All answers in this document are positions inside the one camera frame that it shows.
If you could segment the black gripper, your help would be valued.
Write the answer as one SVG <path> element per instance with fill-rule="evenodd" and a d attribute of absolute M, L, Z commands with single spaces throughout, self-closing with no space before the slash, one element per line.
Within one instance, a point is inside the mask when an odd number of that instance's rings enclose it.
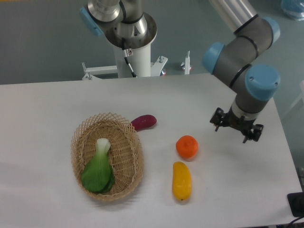
<path fill-rule="evenodd" d="M 225 113 L 218 107 L 209 122 L 215 126 L 216 132 L 220 127 L 231 127 L 240 131 L 244 135 L 243 143 L 246 143 L 251 140 L 258 142 L 262 134 L 264 126 L 254 124 L 255 120 L 245 120 L 244 116 L 238 118 L 232 111 Z"/>

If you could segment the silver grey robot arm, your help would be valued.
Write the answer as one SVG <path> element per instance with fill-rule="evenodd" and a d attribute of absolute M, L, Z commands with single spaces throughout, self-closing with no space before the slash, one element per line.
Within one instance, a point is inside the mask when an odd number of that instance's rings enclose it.
<path fill-rule="evenodd" d="M 205 52 L 205 69 L 236 93 L 228 112 L 218 108 L 210 122 L 240 131 L 245 141 L 258 141 L 263 125 L 256 119 L 273 97 L 280 75 L 272 66 L 252 62 L 280 36 L 278 23 L 261 18 L 247 0 L 213 0 L 212 6 L 235 35 L 228 44 L 213 43 Z M 159 76 L 151 63 L 151 43 L 157 35 L 155 20 L 140 0 L 90 0 L 80 17 L 96 36 L 105 35 L 114 48 L 120 78 Z"/>

